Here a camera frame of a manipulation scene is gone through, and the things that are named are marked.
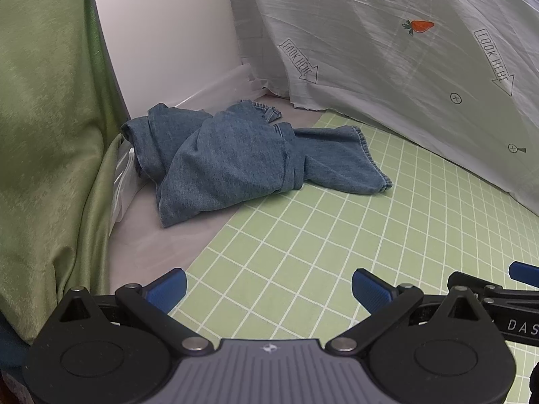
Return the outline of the blue denim jeans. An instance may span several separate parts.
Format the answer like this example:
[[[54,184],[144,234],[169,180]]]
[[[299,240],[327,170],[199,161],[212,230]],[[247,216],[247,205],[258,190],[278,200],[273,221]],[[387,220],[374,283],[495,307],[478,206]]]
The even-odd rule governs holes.
[[[252,100],[216,114],[160,103],[124,123],[122,134],[139,174],[156,187],[163,227],[306,182],[359,195],[392,186],[359,128],[294,128],[277,108]]]

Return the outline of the green grid cutting mat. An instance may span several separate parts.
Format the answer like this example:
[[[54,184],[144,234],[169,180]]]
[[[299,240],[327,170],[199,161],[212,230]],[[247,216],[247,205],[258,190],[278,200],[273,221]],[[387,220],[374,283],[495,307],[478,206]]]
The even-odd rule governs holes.
[[[392,188],[374,196],[305,184],[240,206],[187,272],[173,317],[223,337],[326,341],[365,318],[351,278],[443,294],[461,271],[516,289],[511,263],[538,262],[538,219],[512,197],[398,136],[363,125]]]

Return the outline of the green satin curtain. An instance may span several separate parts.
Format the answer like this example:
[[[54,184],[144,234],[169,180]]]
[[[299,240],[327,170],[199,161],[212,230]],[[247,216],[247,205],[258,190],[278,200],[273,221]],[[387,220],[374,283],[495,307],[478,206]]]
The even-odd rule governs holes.
[[[26,342],[108,289],[126,119],[94,0],[1,0],[1,312]]]

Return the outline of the clear plastic bag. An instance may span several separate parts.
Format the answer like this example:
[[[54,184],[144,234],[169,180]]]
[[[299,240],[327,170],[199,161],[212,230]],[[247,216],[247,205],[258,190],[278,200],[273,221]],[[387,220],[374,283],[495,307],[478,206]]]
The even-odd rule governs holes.
[[[176,108],[198,110],[215,114],[224,108],[242,100],[259,99],[267,90],[265,82],[254,76],[250,64],[240,65],[218,77],[195,94],[176,102]],[[147,180],[135,169],[135,154],[132,144],[125,138],[119,145],[116,169],[113,181],[113,205],[110,211],[110,228],[122,221],[136,193]]]

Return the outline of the white printed carrot sheet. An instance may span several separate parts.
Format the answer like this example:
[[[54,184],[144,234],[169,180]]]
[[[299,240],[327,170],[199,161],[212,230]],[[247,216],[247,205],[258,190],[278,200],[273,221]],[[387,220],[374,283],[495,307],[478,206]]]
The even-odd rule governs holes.
[[[538,0],[231,0],[293,105],[368,118],[538,208]]]

